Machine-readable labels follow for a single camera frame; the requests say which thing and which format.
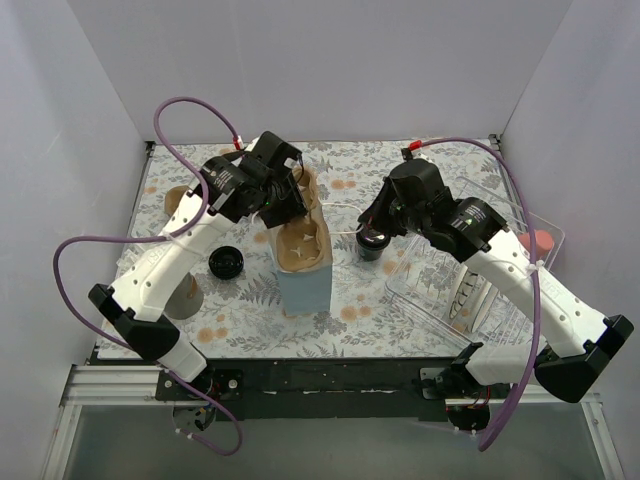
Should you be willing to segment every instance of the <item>gray floor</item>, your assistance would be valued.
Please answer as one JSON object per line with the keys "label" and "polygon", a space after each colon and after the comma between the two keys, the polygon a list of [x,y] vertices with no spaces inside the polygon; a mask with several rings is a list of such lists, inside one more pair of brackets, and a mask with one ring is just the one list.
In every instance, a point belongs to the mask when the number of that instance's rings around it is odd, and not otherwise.
{"label": "gray floor", "polygon": [[[599,479],[580,405],[521,405],[486,453],[411,419],[253,420],[222,458],[174,433],[169,407],[84,407],[67,479]],[[208,437],[234,441],[230,424]]]}

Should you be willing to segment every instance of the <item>tabletop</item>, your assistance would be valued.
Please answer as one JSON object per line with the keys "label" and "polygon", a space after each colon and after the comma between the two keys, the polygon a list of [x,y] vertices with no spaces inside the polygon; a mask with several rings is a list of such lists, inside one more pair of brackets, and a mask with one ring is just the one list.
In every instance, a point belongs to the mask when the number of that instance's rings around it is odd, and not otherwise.
{"label": "tabletop", "polygon": [[[305,167],[318,174],[322,203],[349,204],[365,209],[382,186],[383,177],[402,161],[407,141],[300,142]],[[177,147],[195,165],[224,153],[232,145]],[[424,152],[433,160],[445,183],[464,176],[507,196],[495,160],[464,143],[439,144]],[[134,213],[131,235],[155,235],[168,221],[163,203],[166,192],[192,180],[190,173],[164,147],[149,160]],[[331,232],[355,230],[358,212],[327,205],[324,216]],[[242,219],[216,246],[235,245],[245,258],[245,269],[230,281],[211,275],[203,258],[191,271],[205,294],[200,311],[174,321],[209,358],[290,357],[418,357],[456,355],[428,325],[398,315],[389,308],[385,281],[400,264],[409,238],[394,238],[382,257],[362,261],[355,235],[332,235],[333,285],[331,310],[287,316],[264,225]],[[105,329],[115,331],[105,322]],[[98,358],[136,358],[136,354],[102,340]]]}

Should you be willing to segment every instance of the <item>white wall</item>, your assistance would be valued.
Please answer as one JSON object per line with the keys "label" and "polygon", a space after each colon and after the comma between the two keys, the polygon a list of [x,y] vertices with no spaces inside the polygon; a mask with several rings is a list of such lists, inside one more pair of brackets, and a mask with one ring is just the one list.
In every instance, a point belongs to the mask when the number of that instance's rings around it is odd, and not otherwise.
{"label": "white wall", "polygon": [[[144,144],[64,0],[0,0],[0,65],[0,477],[32,480],[69,368],[93,342],[58,296],[54,248],[126,232]],[[105,246],[63,256],[81,310],[116,258]]]}
{"label": "white wall", "polygon": [[[574,0],[504,134],[531,209],[567,233],[555,270],[640,328],[640,3]],[[640,331],[599,388],[627,478],[640,478]]]}
{"label": "white wall", "polygon": [[[195,95],[250,138],[501,133],[571,0],[69,0],[144,139]],[[177,142],[228,141],[193,106]]]}

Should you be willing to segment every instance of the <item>white wire dish rack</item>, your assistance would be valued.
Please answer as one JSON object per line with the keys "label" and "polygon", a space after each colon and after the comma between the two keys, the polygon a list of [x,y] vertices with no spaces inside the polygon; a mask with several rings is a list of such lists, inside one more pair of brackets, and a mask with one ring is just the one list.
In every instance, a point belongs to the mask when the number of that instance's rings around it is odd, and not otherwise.
{"label": "white wire dish rack", "polygon": [[[456,178],[451,190],[454,198],[477,197],[489,203],[517,234],[528,231],[522,220],[522,208],[517,204],[465,177]],[[553,238],[552,250],[542,257],[550,268],[564,242],[564,232],[536,215],[532,218],[535,230],[546,230]],[[452,256],[431,248],[425,238],[415,236],[386,282],[391,308],[396,315],[425,325],[442,338],[452,355],[470,342],[515,345],[530,341],[531,322],[481,277],[465,302],[467,308],[451,318],[449,295],[452,287],[456,287],[461,268]]]}

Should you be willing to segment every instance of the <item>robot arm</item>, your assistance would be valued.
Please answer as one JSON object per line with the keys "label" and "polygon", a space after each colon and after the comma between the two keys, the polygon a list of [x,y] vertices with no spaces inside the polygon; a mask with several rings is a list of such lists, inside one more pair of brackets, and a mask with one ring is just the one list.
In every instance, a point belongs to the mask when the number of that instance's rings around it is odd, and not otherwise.
{"label": "robot arm", "polygon": [[[385,178],[380,194],[360,217],[388,235],[418,233],[482,275],[533,318],[529,254],[506,221],[477,198],[453,199],[435,165],[405,157]],[[541,331],[547,345],[537,352],[535,378],[556,397],[578,402],[633,331],[622,315],[606,317],[538,269]],[[471,395],[483,385],[517,383],[531,346],[467,347],[436,380],[444,395]]]}
{"label": "robot arm", "polygon": [[[232,163],[238,158],[237,165]],[[258,212],[272,228],[307,213],[292,174],[300,159],[299,150],[270,132],[242,152],[210,159],[200,172],[209,196],[202,198],[199,185],[185,193],[162,229],[169,241],[145,251],[111,285],[91,289],[89,299],[140,357],[158,361],[198,390],[209,391],[205,357],[164,315],[165,305],[195,263],[242,217]],[[172,237],[171,232],[196,216],[203,201],[209,208],[198,223]]]}

